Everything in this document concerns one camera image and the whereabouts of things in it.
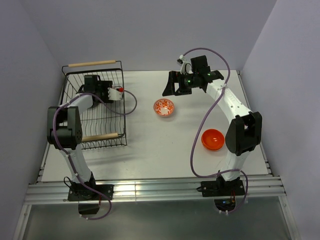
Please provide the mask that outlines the orange white patterned bowl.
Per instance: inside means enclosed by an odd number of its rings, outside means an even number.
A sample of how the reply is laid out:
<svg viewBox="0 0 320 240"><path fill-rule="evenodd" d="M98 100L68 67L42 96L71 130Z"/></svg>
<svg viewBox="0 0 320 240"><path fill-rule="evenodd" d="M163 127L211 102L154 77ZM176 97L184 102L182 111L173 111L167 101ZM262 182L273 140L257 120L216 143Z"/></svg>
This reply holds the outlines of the orange white patterned bowl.
<svg viewBox="0 0 320 240"><path fill-rule="evenodd" d="M155 101L153 104L153 110L158 117L167 118L174 113L175 105L171 100L161 98Z"/></svg>

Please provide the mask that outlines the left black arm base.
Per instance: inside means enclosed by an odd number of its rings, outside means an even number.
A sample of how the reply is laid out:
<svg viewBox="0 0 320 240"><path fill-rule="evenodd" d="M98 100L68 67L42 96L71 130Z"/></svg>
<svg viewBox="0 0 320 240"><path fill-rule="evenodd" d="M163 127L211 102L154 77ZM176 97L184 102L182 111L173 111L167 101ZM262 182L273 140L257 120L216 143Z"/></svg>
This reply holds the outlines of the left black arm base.
<svg viewBox="0 0 320 240"><path fill-rule="evenodd" d="M94 189L104 195L110 200L113 198L114 185L113 184L98 184ZM96 215L100 210L100 203L93 203L93 201L105 200L104 197L96 192L93 192L80 183L76 183L70 187L67 200L69 202L78 202L78 212L82 215Z"/></svg>

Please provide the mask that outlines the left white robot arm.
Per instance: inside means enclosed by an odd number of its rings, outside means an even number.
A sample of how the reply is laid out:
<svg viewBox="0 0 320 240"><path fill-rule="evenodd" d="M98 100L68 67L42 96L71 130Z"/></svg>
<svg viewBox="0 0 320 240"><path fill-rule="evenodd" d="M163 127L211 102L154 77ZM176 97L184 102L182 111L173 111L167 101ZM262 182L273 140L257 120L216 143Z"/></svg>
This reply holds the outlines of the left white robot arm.
<svg viewBox="0 0 320 240"><path fill-rule="evenodd" d="M71 172L70 191L86 200L96 196L108 198L101 192L100 186L84 158L81 143L83 130L81 114L94 105L96 100L103 105L106 91L95 83L95 90L82 90L75 97L59 106L51 106L47 110L47 141L64 157Z"/></svg>

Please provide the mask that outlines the plain orange bowl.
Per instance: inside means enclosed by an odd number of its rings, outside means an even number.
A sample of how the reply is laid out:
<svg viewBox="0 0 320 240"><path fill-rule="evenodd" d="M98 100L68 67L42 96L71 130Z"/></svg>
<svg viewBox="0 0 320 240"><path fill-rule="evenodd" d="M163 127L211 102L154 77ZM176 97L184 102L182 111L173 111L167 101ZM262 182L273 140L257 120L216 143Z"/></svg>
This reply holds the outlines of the plain orange bowl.
<svg viewBox="0 0 320 240"><path fill-rule="evenodd" d="M225 137L217 129L211 128L203 132L201 143L207 150L218 151L224 146Z"/></svg>

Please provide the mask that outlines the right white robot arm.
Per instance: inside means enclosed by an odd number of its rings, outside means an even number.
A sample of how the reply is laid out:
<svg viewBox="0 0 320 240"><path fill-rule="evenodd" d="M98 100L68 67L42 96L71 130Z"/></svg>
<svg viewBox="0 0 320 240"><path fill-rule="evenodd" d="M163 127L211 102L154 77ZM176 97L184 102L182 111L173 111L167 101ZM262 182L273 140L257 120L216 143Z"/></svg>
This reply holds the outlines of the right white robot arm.
<svg viewBox="0 0 320 240"><path fill-rule="evenodd" d="M229 194L234 181L250 152L261 142L262 115L252 112L227 86L218 70L211 70L205 55L187 59L181 55L177 62L180 71L170 71L162 96L190 95L193 88L203 90L212 97L226 116L229 127L224 137L228 149L225 163L219 171L222 179L216 183L217 191Z"/></svg>

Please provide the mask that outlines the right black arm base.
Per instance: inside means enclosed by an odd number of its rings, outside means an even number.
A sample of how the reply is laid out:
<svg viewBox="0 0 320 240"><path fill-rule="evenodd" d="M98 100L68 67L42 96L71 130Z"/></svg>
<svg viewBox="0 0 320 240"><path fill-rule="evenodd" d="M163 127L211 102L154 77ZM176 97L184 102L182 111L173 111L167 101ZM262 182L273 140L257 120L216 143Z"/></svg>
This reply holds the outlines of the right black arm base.
<svg viewBox="0 0 320 240"><path fill-rule="evenodd" d="M238 177L232 181L225 181L222 177L216 180L202 181L196 190L202 197L224 197L215 199L215 207L222 212L230 212L236 208L236 197L245 195L243 181Z"/></svg>

